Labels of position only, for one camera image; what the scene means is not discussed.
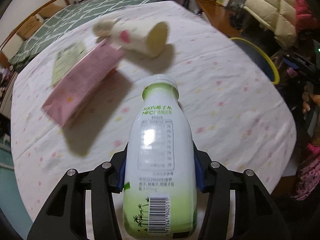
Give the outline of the person's right hand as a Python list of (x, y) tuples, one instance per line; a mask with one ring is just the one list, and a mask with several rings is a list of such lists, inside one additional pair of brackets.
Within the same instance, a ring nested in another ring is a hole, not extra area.
[[(302, 113), (308, 114), (311, 111), (310, 103), (315, 103), (319, 107), (319, 95), (315, 95), (311, 92), (312, 85), (309, 83), (304, 86), (304, 93), (302, 94), (303, 104)], [(317, 116), (316, 124), (314, 125), (311, 142), (319, 146), (319, 114)]]

